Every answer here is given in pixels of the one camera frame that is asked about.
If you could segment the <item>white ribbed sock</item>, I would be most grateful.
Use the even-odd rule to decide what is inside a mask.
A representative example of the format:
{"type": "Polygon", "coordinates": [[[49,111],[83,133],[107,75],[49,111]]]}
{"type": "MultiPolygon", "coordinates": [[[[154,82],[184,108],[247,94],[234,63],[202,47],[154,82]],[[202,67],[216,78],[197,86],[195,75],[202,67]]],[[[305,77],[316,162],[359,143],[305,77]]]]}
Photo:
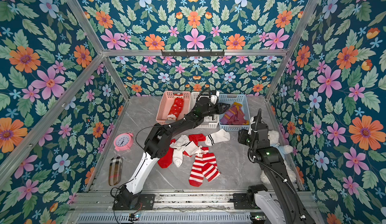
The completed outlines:
{"type": "Polygon", "coordinates": [[[170,144],[170,147],[173,149],[172,161],[178,168],[183,163],[184,152],[186,152],[188,156],[203,153],[202,148],[197,146],[193,141],[190,141],[187,135],[181,135],[174,143],[170,144]]]}

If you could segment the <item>maroon sock yellow toe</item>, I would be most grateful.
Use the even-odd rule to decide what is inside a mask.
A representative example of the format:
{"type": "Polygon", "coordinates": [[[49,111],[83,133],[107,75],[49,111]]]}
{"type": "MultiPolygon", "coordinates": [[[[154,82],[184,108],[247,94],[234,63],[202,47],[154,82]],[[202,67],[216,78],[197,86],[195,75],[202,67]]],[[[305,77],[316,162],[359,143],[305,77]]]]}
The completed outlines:
{"type": "Polygon", "coordinates": [[[245,118],[245,113],[242,110],[243,105],[234,102],[232,106],[224,113],[220,119],[220,124],[224,125],[248,125],[249,120],[245,118]]]}

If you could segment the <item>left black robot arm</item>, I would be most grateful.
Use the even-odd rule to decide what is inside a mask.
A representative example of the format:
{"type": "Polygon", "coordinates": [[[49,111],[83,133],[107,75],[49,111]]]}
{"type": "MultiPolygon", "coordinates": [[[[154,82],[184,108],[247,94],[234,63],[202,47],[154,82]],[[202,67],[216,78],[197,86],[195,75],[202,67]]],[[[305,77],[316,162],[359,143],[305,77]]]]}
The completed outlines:
{"type": "Polygon", "coordinates": [[[231,105],[219,101],[220,92],[209,88],[202,90],[193,109],[178,121],[170,124],[155,124],[144,142],[143,155],[129,181],[122,184],[114,195],[113,210],[134,210],[139,206],[139,198],[145,181],[153,167],[164,157],[172,138],[186,130],[198,127],[204,118],[224,114],[231,105]]]}

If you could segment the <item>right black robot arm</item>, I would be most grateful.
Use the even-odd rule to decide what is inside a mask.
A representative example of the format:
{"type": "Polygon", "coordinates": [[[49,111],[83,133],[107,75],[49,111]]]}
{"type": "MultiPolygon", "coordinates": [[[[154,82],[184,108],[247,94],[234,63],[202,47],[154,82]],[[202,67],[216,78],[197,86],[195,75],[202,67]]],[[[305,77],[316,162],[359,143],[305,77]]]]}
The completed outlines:
{"type": "Polygon", "coordinates": [[[249,129],[238,132],[238,142],[248,146],[249,161],[260,166],[277,198],[272,198],[264,184],[257,184],[247,190],[248,204],[261,209],[272,224],[314,224],[290,180],[282,155],[270,145],[261,109],[251,118],[249,129]]]}

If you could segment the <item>red santa sock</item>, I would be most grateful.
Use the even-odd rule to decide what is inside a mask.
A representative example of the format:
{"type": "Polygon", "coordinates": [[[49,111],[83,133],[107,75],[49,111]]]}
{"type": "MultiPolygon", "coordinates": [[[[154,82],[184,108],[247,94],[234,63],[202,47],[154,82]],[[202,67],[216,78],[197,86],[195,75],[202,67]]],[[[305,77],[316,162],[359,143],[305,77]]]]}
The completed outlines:
{"type": "Polygon", "coordinates": [[[174,95],[174,102],[170,108],[170,111],[167,115],[167,120],[177,120],[179,115],[181,114],[183,108],[184,108],[184,97],[183,94],[175,94],[174,95]]]}

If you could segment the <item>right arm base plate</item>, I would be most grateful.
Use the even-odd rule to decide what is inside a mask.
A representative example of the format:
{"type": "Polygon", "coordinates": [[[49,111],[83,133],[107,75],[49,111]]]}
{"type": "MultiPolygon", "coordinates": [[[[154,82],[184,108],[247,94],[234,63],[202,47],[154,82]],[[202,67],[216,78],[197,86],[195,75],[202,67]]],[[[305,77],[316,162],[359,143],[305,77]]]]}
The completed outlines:
{"type": "Polygon", "coordinates": [[[236,210],[265,210],[273,207],[271,199],[252,192],[234,193],[228,202],[232,203],[236,210]]]}

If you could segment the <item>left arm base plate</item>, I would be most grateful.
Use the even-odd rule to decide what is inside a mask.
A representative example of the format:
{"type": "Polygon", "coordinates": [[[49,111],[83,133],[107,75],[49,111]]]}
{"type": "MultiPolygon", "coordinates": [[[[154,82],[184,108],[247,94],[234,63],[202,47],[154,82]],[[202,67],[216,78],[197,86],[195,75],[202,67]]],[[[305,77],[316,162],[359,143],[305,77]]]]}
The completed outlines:
{"type": "Polygon", "coordinates": [[[114,200],[114,211],[148,211],[152,210],[155,203],[154,194],[117,194],[114,200]]]}

